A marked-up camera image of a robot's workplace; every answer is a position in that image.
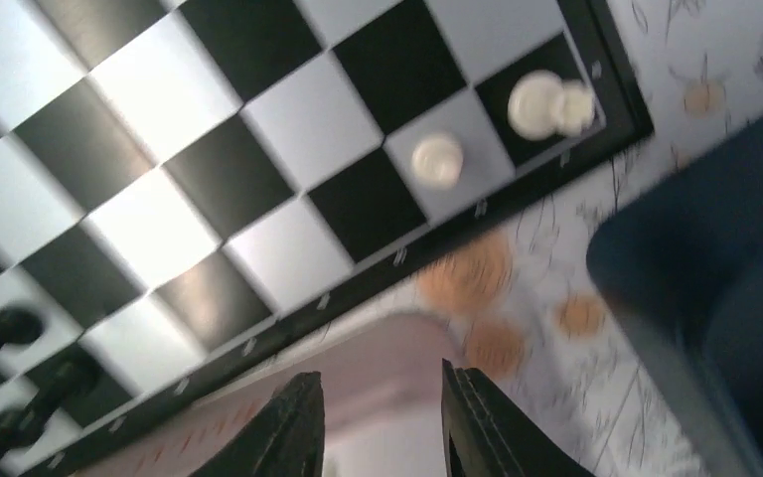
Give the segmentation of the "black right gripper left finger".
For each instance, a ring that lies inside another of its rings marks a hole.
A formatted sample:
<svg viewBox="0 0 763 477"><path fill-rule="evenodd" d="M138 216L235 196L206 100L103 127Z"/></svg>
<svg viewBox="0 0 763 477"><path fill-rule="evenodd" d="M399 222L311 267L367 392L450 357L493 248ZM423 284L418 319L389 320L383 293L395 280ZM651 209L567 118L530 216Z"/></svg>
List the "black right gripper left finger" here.
<svg viewBox="0 0 763 477"><path fill-rule="evenodd" d="M325 409L321 374L295 375L193 477L321 477Z"/></svg>

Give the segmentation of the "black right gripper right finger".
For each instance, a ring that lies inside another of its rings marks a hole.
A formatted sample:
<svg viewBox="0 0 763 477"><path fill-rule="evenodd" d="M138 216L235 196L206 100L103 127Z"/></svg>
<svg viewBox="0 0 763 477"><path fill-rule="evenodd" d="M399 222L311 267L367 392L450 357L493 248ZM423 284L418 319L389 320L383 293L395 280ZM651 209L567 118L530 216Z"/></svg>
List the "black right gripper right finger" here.
<svg viewBox="0 0 763 477"><path fill-rule="evenodd" d="M482 371L442 362L446 473L453 477L592 477Z"/></svg>

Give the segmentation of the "white chess piece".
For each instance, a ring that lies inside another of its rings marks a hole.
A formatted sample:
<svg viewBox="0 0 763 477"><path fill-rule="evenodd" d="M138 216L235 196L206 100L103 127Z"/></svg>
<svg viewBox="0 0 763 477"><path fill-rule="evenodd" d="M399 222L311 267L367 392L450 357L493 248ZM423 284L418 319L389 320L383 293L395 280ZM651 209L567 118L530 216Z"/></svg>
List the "white chess piece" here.
<svg viewBox="0 0 763 477"><path fill-rule="evenodd" d="M593 124L596 97L581 80L538 70L516 82L507 112L511 127L524 139L541 141L554 134L575 137Z"/></svg>
<svg viewBox="0 0 763 477"><path fill-rule="evenodd" d="M436 132L418 141L411 154L411 171L418 183L433 189L454 188L462 175L464 151L453 135Z"/></svg>

